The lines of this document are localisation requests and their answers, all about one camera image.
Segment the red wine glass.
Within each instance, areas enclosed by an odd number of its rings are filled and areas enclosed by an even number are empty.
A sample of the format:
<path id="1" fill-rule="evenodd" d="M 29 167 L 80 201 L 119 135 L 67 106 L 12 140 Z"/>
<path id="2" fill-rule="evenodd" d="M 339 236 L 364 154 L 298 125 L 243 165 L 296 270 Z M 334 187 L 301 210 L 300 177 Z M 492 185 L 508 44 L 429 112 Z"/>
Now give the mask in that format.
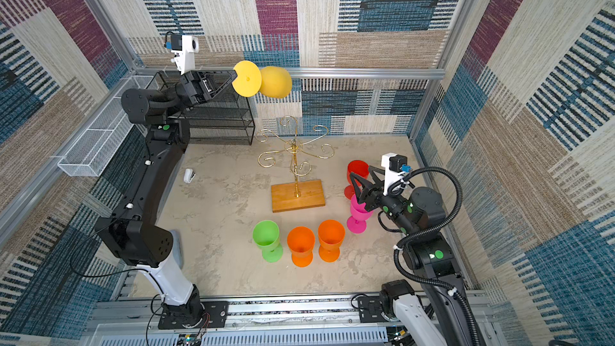
<path id="1" fill-rule="evenodd" d="M 350 200 L 354 195 L 354 187 L 351 181 L 351 174 L 354 173 L 357 176 L 367 179 L 369 176 L 368 164 L 362 160 L 352 160 L 347 166 L 347 181 L 348 186 L 344 189 L 345 197 Z"/>

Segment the pink wine glass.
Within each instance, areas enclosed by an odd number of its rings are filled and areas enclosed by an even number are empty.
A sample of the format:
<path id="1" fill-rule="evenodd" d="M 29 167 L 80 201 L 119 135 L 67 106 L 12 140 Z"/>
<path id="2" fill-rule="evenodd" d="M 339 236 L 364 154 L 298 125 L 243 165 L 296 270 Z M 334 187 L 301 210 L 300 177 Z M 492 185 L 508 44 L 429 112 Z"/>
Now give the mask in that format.
<path id="1" fill-rule="evenodd" d="M 351 198 L 351 216 L 347 220 L 348 230 L 355 234 L 363 233 L 367 228 L 367 220 L 373 215 L 372 211 L 367 211 L 364 203 L 358 203 L 357 197 Z"/>

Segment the yellow wine glass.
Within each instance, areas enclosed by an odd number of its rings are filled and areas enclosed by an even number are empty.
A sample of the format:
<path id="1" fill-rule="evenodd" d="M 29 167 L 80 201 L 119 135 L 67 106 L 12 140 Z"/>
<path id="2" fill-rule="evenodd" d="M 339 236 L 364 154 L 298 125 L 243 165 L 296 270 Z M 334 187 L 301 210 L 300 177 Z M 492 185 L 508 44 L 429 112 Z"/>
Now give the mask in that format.
<path id="1" fill-rule="evenodd" d="M 290 95 L 292 78 L 283 67 L 259 67 L 247 60 L 238 62 L 233 70 L 236 78 L 232 86 L 238 95 L 249 98 L 258 93 L 270 98 L 283 99 Z"/>

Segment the large orange wine glass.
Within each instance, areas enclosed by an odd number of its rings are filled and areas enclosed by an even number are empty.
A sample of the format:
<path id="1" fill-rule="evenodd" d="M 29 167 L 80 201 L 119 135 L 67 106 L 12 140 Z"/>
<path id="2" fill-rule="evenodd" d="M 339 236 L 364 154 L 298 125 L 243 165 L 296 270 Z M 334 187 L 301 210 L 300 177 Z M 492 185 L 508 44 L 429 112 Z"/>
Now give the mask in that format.
<path id="1" fill-rule="evenodd" d="M 333 263 L 339 258 L 344 237 L 345 229 L 340 222 L 328 219 L 320 224 L 318 227 L 319 256 L 324 262 Z"/>

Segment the small orange wine glass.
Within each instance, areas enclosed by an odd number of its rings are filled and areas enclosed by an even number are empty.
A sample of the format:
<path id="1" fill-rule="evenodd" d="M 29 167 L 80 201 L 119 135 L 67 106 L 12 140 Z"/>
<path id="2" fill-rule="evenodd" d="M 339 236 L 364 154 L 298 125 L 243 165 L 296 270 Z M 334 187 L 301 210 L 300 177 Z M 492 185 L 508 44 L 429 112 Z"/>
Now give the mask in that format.
<path id="1" fill-rule="evenodd" d="M 307 227 L 295 227 L 288 233 L 287 245 L 294 265 L 299 268 L 309 266 L 313 260 L 315 242 L 312 230 Z"/>

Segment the green wine glass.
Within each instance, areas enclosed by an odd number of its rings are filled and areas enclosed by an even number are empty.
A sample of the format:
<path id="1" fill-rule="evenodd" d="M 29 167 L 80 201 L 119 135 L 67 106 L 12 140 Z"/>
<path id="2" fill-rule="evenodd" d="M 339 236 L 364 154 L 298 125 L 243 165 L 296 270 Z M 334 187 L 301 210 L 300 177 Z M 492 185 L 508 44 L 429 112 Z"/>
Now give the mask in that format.
<path id="1" fill-rule="evenodd" d="M 267 262 L 275 263 L 282 258 L 283 248 L 280 244 L 280 228 L 276 222 L 272 220 L 260 221 L 253 228 L 252 239 Z"/>

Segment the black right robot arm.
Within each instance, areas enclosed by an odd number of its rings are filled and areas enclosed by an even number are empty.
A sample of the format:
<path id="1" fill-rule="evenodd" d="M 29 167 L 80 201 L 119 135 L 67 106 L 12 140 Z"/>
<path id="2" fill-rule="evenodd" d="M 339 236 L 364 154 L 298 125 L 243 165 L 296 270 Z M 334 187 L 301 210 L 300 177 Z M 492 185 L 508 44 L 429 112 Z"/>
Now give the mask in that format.
<path id="1" fill-rule="evenodd" d="M 401 239 L 393 262 L 402 279 L 383 284 L 381 312 L 399 320 L 418 345 L 483 345 L 485 339 L 472 312 L 461 269 L 441 231 L 461 210 L 461 183 L 439 167 L 411 169 L 402 155 L 388 156 L 382 168 L 368 168 L 370 178 L 350 174 L 358 203 L 395 224 Z M 430 187 L 413 187 L 411 179 L 427 172 L 448 178 L 456 192 L 451 211 Z M 410 197 L 405 188 L 413 187 Z"/>

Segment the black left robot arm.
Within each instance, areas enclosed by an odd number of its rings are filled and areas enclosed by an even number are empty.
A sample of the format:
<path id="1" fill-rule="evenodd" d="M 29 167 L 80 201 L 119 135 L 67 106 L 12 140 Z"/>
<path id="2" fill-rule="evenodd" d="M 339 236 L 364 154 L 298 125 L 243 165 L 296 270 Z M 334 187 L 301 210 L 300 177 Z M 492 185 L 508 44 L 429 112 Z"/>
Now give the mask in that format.
<path id="1" fill-rule="evenodd" d="M 232 86 L 233 70 L 191 70 L 165 90 L 130 88 L 121 95 L 129 121 L 147 127 L 146 153 L 127 195 L 94 231 L 111 254 L 142 272 L 162 300 L 159 329 L 204 328 L 209 315 L 198 288 L 174 257 L 171 232 L 156 226 L 168 182 L 190 142 L 190 123 L 183 112 L 213 100 Z"/>

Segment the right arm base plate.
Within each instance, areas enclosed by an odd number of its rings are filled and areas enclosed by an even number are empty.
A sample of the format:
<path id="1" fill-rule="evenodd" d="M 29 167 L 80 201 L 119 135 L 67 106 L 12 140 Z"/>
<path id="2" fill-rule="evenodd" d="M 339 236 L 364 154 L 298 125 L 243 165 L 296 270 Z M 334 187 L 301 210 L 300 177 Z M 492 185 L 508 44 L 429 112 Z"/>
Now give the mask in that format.
<path id="1" fill-rule="evenodd" d="M 358 296 L 356 303 L 360 323 L 397 322 L 397 318 L 384 312 L 381 301 L 375 296 Z"/>

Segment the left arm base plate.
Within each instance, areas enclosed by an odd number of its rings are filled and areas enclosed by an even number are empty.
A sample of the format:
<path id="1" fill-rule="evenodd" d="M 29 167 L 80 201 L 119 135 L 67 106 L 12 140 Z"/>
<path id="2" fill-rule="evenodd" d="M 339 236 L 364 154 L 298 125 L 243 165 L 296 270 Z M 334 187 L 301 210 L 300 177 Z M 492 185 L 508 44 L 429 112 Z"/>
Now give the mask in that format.
<path id="1" fill-rule="evenodd" d="M 159 330 L 223 328 L 229 309 L 228 301 L 205 301 L 181 306 L 163 305 Z"/>

